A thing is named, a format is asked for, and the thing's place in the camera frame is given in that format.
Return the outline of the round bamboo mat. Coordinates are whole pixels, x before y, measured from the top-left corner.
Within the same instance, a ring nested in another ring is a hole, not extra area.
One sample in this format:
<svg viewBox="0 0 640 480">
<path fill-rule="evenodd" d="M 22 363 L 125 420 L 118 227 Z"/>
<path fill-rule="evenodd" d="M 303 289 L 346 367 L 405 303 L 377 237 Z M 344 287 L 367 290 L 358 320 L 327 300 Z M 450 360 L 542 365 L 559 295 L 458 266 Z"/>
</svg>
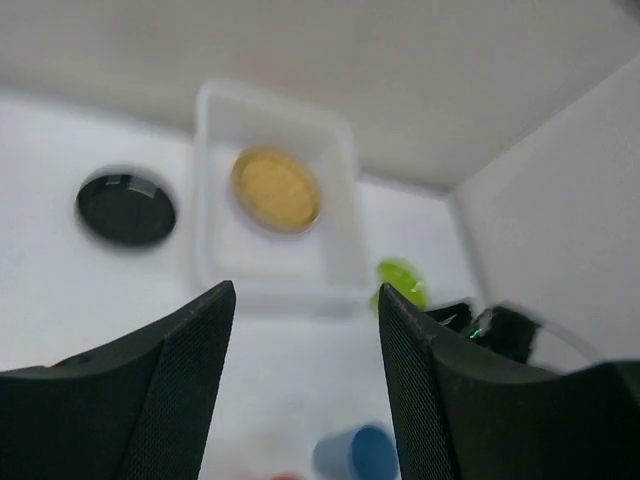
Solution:
<svg viewBox="0 0 640 480">
<path fill-rule="evenodd" d="M 311 228 L 322 208 L 322 190 L 294 153 L 267 146 L 242 150 L 231 169 L 234 196 L 248 217 L 279 233 Z"/>
</svg>

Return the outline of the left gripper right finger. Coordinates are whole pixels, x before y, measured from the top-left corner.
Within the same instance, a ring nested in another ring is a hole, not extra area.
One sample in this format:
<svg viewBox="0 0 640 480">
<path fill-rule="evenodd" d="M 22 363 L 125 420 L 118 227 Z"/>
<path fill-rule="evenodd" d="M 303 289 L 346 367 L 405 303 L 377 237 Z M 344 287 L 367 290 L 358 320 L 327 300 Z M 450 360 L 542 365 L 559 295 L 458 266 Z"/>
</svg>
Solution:
<svg viewBox="0 0 640 480">
<path fill-rule="evenodd" d="M 523 365 L 379 291 L 379 335 L 405 479 L 635 479 L 639 365 Z"/>
</svg>

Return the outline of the green plate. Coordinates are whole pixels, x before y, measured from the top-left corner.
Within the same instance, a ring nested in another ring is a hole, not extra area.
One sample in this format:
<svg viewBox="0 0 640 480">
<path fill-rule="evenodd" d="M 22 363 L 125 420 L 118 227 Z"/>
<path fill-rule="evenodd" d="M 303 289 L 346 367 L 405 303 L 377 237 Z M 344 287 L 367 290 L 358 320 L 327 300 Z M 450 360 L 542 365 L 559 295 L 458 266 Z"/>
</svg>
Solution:
<svg viewBox="0 0 640 480">
<path fill-rule="evenodd" d="M 428 286 L 419 271 L 406 259 L 385 257 L 376 267 L 379 285 L 389 283 L 420 310 L 430 304 Z"/>
</svg>

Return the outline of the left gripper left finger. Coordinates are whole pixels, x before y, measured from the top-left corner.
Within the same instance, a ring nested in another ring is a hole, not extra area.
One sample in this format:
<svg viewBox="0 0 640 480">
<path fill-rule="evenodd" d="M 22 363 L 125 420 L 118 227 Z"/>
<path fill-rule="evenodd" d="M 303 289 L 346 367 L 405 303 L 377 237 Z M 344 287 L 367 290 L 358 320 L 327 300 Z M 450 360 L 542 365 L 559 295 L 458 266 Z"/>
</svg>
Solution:
<svg viewBox="0 0 640 480">
<path fill-rule="evenodd" d="M 2 477 L 197 478 L 235 306 L 224 281 L 105 345 L 3 372 Z"/>
</svg>

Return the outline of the black plate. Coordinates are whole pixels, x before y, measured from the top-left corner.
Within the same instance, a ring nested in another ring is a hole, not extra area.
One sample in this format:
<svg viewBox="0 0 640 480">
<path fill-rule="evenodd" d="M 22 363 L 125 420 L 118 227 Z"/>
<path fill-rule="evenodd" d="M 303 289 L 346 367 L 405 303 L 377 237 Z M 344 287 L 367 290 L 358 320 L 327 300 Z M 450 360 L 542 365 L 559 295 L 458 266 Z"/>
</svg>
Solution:
<svg viewBox="0 0 640 480">
<path fill-rule="evenodd" d="M 179 210 L 170 189 L 144 171 L 111 169 L 88 177 L 76 194 L 84 228 L 123 248 L 152 248 L 173 232 Z"/>
</svg>

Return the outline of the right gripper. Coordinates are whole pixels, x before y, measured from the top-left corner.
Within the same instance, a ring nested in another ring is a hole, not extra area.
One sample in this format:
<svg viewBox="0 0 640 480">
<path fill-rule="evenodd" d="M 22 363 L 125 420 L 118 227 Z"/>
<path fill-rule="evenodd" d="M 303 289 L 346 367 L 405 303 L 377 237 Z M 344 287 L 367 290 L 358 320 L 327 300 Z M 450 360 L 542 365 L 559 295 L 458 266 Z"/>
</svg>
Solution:
<svg viewBox="0 0 640 480">
<path fill-rule="evenodd" d="M 504 306 L 486 308 L 475 316 L 467 299 L 432 306 L 424 313 L 477 345 L 520 364 L 529 361 L 541 329 L 538 322 Z"/>
</svg>

